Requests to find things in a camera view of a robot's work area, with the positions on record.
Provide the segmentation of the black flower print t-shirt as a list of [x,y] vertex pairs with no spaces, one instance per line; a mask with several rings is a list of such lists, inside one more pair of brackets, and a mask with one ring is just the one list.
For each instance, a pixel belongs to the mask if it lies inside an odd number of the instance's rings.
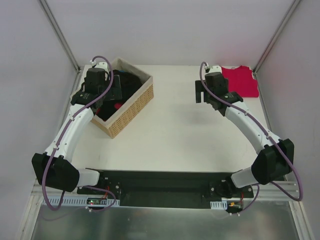
[[103,105],[97,111],[96,115],[104,122],[107,121],[117,110],[115,103],[124,104],[141,86],[141,80],[138,76],[122,70],[113,70],[114,76],[118,76],[121,85],[122,99],[104,100]]

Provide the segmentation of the wicker laundry basket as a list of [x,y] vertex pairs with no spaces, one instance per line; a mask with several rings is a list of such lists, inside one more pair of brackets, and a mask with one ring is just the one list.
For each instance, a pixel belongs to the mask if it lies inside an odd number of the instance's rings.
[[104,121],[94,116],[91,122],[105,132],[110,138],[115,138],[134,117],[154,98],[153,76],[144,70],[117,57],[111,62],[114,70],[122,70],[139,77],[142,86],[131,96],[108,120]]

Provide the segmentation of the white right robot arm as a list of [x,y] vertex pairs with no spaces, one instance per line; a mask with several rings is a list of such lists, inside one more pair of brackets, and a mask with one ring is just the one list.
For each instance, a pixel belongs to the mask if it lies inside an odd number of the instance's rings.
[[195,82],[195,101],[210,104],[214,110],[231,121],[253,146],[257,156],[250,167],[232,173],[225,184],[225,192],[237,197],[243,187],[266,185],[292,172],[294,144],[282,140],[265,128],[251,113],[243,98],[229,91],[229,82],[221,67],[203,62],[200,79]]

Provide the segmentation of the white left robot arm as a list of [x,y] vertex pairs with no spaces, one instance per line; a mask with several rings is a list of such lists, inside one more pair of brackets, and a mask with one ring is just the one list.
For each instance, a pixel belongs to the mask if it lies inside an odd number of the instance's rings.
[[80,90],[71,98],[67,118],[58,134],[43,153],[32,157],[36,178],[43,188],[72,192],[88,186],[96,195],[105,191],[106,183],[97,170],[77,169],[72,159],[80,136],[103,103],[121,98],[120,79],[114,75],[111,64],[92,60]]

